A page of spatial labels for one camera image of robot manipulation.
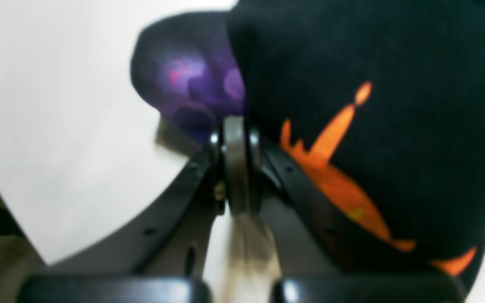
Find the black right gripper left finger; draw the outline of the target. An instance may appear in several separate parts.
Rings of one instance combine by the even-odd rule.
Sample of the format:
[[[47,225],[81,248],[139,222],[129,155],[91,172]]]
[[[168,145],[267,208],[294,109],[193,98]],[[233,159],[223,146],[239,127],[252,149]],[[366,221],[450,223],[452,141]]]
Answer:
[[[211,303],[202,280],[215,218],[248,209],[246,125],[223,120],[144,211],[119,230],[25,281],[19,303]]]

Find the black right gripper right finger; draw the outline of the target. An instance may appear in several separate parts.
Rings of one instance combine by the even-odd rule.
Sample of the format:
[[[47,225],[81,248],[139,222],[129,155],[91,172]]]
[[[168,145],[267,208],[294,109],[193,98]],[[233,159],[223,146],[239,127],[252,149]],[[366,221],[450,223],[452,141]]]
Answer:
[[[295,161],[248,129],[252,211],[271,229],[272,303],[463,303],[457,278],[397,251],[339,211]]]

